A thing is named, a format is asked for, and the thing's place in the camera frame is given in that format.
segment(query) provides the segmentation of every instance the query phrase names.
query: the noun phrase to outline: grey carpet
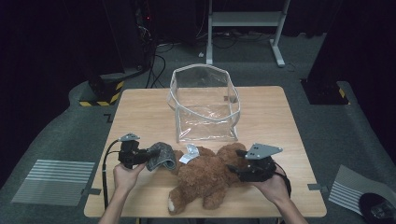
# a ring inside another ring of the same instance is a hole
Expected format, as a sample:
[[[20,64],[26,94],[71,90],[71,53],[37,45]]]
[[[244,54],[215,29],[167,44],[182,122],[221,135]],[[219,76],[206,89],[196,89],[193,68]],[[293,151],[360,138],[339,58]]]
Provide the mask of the grey carpet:
[[[273,86],[284,89],[290,108],[302,137],[317,181],[330,188],[341,164],[355,172],[387,184],[396,189],[396,169],[386,151],[380,145],[359,102],[348,83],[340,82],[350,105],[310,105],[300,84],[306,78],[315,60],[324,36],[306,38],[282,36],[279,47],[287,66],[278,68],[267,40],[240,40],[227,49],[214,48],[214,65],[227,70],[235,86]],[[215,44],[226,47],[229,40],[216,39]],[[166,60],[166,68],[160,78],[168,87],[172,72],[192,63],[205,63],[205,45],[163,46],[157,54]],[[156,59],[154,72],[159,74],[163,66]],[[121,74],[105,78],[121,77]],[[128,79],[123,90],[144,88],[148,74]],[[30,145],[0,191],[0,223],[95,223],[98,219],[83,214],[87,196],[83,195],[78,206],[11,203],[24,178],[38,159],[60,161],[95,162],[96,170],[105,141],[111,127],[105,114],[112,117],[117,104],[111,106],[82,107],[78,99],[87,83],[81,83],[70,91],[70,107],[54,119]],[[309,218],[310,223],[365,223],[361,216],[337,204],[329,202],[330,192],[322,196],[327,215]],[[134,223],[133,218],[123,218],[121,223]],[[274,223],[263,219],[261,223]]]

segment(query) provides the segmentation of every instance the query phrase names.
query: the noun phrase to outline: teddy bear leg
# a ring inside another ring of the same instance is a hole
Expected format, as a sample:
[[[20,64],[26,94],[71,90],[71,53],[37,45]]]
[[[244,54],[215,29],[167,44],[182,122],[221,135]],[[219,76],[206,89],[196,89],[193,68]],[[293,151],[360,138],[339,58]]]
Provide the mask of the teddy bear leg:
[[[180,187],[172,189],[169,192],[168,211],[170,215],[176,215],[184,211],[186,205],[192,202],[196,197],[183,193]]]
[[[223,203],[225,197],[226,189],[219,189],[214,193],[204,197],[204,209],[216,209],[219,208]]]

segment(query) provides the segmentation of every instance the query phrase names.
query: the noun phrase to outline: wooden table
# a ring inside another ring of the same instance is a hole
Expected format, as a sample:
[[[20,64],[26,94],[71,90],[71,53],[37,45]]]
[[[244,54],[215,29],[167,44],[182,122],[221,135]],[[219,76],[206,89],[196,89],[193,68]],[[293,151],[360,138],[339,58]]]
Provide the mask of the wooden table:
[[[323,217],[326,207],[318,190],[309,190],[307,184],[317,183],[306,156],[288,100],[280,87],[238,87],[241,118],[236,125],[239,142],[249,149],[254,143],[282,147],[276,160],[286,171],[292,187],[291,198],[305,217]],[[140,136],[139,148],[148,148],[165,142],[173,149],[186,152],[185,142],[176,142],[174,111],[166,103],[169,89],[136,89],[122,93],[104,154],[96,171],[92,188],[102,188],[101,167],[107,147],[117,138],[134,133]],[[194,142],[217,150],[230,142]],[[112,150],[120,150],[117,143]],[[107,157],[108,195],[114,191],[112,168],[118,164],[118,153]],[[153,172],[140,174],[129,195],[123,217],[170,217],[167,210],[168,193],[177,185],[177,177],[163,166]],[[104,212],[103,192],[90,195],[84,213],[100,217]],[[186,210],[173,217],[280,217],[276,208],[254,187],[230,188],[224,203],[216,210],[202,208],[202,199],[190,203]]]

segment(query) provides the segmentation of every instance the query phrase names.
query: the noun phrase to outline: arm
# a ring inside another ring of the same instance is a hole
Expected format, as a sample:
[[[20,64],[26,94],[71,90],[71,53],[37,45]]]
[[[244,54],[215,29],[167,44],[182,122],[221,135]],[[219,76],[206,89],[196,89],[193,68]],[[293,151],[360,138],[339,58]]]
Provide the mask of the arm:
[[[122,208],[129,192],[134,188],[137,177],[144,168],[145,164],[139,164],[133,170],[125,168],[122,164],[114,167],[113,174],[116,188],[106,211],[99,220],[100,224],[119,223]]]
[[[276,171],[282,175],[285,174],[282,169],[278,167]],[[273,175],[273,177],[264,182],[252,182],[251,184],[255,186],[268,201],[276,206],[287,224],[308,223],[289,197],[285,181],[282,177]]]

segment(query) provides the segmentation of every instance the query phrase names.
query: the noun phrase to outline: clear plastic bag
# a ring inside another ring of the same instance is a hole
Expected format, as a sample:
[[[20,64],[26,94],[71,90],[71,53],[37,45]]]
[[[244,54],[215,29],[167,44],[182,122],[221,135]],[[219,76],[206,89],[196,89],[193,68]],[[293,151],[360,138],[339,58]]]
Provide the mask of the clear plastic bag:
[[[177,141],[237,141],[239,95],[227,71],[192,64],[174,71],[167,102],[175,110]]]

